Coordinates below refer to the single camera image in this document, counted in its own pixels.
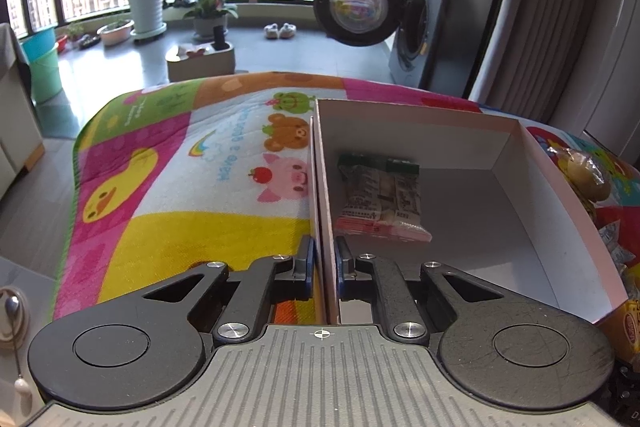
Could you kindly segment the white pink cardboard box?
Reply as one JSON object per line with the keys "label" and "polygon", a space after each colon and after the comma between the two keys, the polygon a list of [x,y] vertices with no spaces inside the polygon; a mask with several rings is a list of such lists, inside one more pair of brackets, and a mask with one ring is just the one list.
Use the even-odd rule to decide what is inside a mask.
{"label": "white pink cardboard box", "polygon": [[430,242],[353,236],[353,251],[395,260],[408,277],[435,260],[599,322],[626,289],[597,228],[559,169],[517,120],[428,106],[321,100],[311,117],[311,208],[326,313],[355,320],[337,295],[334,222],[345,203],[344,153],[420,168]]}

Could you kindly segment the metal spoon on dish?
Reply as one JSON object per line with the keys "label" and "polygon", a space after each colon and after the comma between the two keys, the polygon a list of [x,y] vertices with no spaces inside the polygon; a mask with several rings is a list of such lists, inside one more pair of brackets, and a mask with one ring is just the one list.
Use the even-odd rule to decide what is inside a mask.
{"label": "metal spoon on dish", "polygon": [[25,346],[29,312],[15,287],[1,288],[1,408],[14,421],[32,413],[34,392],[27,376]]}

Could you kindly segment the pile of colourful snack packets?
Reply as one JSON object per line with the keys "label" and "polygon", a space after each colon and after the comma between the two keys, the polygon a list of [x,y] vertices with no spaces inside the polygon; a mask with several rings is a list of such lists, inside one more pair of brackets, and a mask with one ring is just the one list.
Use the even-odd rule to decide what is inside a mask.
{"label": "pile of colourful snack packets", "polygon": [[544,259],[558,307],[596,325],[617,358],[639,363],[639,208],[563,202],[553,239],[561,259]]}

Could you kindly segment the bread bun in wrapper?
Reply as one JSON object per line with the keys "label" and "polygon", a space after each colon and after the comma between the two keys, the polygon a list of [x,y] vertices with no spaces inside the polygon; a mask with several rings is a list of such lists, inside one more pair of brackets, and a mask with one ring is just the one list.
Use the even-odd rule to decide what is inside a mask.
{"label": "bread bun in wrapper", "polygon": [[584,200],[591,203],[603,202],[611,195],[610,179],[590,155],[557,144],[548,147],[547,152],[568,183]]}

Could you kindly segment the colourful cartoon play mat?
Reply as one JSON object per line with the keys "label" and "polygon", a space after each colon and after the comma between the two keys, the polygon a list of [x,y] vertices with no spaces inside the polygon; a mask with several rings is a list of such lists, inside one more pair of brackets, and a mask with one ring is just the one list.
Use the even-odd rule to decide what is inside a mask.
{"label": "colourful cartoon play mat", "polygon": [[[639,208],[636,169],[561,130],[485,111],[468,100],[310,74],[187,80],[117,97],[79,134],[75,210],[54,316],[137,291],[205,262],[222,261],[242,271],[260,257],[295,254],[305,235],[318,242],[310,146],[311,117],[321,100],[513,118],[554,165],[547,152],[552,144],[590,155],[612,186],[611,195],[598,203]],[[587,202],[572,190],[579,202]],[[363,317],[329,320],[318,261],[316,265],[312,298],[282,303],[277,321],[370,322],[371,308],[361,299],[340,297],[343,311],[359,308]]]}

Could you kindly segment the green pink snack packet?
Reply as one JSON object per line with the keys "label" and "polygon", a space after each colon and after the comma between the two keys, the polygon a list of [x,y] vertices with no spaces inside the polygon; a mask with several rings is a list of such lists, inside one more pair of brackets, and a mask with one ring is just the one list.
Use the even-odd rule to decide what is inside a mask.
{"label": "green pink snack packet", "polygon": [[420,166],[399,158],[344,153],[337,168],[346,202],[334,231],[428,243],[421,221]]}

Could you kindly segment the beige cabinet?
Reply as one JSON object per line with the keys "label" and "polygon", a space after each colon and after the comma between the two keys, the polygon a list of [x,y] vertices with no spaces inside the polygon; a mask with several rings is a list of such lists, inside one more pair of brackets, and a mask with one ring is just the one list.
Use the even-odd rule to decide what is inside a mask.
{"label": "beige cabinet", "polygon": [[9,23],[0,28],[0,195],[44,154],[32,90],[32,71]]}

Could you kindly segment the cream tissue box organiser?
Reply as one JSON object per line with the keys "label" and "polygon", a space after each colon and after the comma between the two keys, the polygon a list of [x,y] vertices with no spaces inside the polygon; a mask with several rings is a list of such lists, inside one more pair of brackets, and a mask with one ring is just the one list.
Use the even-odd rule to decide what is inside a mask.
{"label": "cream tissue box organiser", "polygon": [[165,54],[167,78],[171,83],[235,73],[235,49],[228,40],[220,49],[214,38],[195,34],[189,43],[172,46]]}

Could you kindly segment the teal plastic bucket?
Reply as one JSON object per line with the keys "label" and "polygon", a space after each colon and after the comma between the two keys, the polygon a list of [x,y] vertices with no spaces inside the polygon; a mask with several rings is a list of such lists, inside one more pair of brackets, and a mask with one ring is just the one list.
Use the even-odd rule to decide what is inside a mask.
{"label": "teal plastic bucket", "polygon": [[62,90],[54,27],[23,39],[21,46],[32,73],[32,101],[40,104],[52,99]]}

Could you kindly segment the shallow white planter bowl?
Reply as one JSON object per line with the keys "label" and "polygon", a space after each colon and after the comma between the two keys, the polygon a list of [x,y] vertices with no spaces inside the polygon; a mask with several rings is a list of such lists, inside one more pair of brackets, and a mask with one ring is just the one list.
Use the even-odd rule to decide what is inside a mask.
{"label": "shallow white planter bowl", "polygon": [[96,31],[105,47],[113,47],[126,42],[131,35],[134,21],[130,19],[118,20],[102,26]]}

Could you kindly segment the white slippers pair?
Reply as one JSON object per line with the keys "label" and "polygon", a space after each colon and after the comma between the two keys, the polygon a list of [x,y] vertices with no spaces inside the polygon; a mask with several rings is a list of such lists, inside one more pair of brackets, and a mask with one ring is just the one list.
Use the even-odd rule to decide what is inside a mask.
{"label": "white slippers pair", "polygon": [[296,33],[297,28],[291,23],[283,23],[281,26],[273,23],[264,27],[265,38],[269,40],[292,39],[296,36]]}

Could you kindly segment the white ribbed plant pot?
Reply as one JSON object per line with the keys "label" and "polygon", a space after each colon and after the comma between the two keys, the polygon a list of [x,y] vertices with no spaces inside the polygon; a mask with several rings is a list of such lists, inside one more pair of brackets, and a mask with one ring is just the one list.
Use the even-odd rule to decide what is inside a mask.
{"label": "white ribbed plant pot", "polygon": [[163,0],[128,0],[134,29],[134,40],[147,40],[163,35],[167,24],[163,19]]}

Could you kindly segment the grey curtain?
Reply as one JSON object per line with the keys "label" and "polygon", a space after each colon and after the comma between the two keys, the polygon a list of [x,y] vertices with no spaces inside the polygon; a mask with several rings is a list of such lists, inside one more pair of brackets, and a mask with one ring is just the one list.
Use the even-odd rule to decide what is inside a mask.
{"label": "grey curtain", "polygon": [[570,89],[608,0],[502,0],[470,100],[538,122]]}

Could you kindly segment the purple orchid in pot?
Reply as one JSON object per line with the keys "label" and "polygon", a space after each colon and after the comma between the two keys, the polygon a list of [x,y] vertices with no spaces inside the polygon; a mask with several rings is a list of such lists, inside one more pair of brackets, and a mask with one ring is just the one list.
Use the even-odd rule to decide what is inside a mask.
{"label": "purple orchid in pot", "polygon": [[187,0],[189,11],[184,15],[194,22],[194,31],[198,38],[214,37],[217,28],[225,31],[229,18],[239,17],[236,5],[227,0]]}

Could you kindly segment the round black washer door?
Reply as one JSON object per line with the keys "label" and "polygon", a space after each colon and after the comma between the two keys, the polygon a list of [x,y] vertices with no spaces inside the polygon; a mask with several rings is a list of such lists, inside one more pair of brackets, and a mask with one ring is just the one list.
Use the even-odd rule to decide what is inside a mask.
{"label": "round black washer door", "polygon": [[314,17],[337,42],[367,47],[398,29],[404,8],[405,0],[314,0]]}

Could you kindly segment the grey washing machine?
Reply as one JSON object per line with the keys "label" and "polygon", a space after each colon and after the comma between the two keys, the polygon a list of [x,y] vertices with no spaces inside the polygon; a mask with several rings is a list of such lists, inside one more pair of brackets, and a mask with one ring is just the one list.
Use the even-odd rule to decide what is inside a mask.
{"label": "grey washing machine", "polygon": [[397,85],[425,89],[431,83],[450,0],[405,0],[390,52]]}

